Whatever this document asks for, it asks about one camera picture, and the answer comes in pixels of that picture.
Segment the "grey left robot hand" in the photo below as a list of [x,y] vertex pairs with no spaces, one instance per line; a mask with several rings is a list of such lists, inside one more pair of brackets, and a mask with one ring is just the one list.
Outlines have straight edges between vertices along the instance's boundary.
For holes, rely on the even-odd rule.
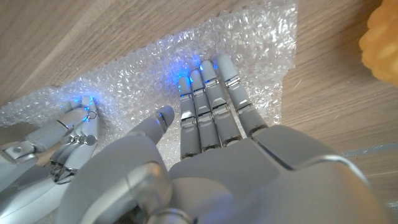
[[73,178],[57,223],[392,223],[360,169],[321,142],[268,126],[228,55],[179,83],[180,162],[157,143],[166,106]]

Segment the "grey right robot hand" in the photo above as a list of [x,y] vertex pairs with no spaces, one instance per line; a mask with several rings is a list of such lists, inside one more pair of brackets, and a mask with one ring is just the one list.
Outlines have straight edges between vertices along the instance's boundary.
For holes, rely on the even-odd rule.
[[1,146],[1,223],[35,223],[58,208],[97,147],[99,123],[95,100],[84,96],[23,141]]

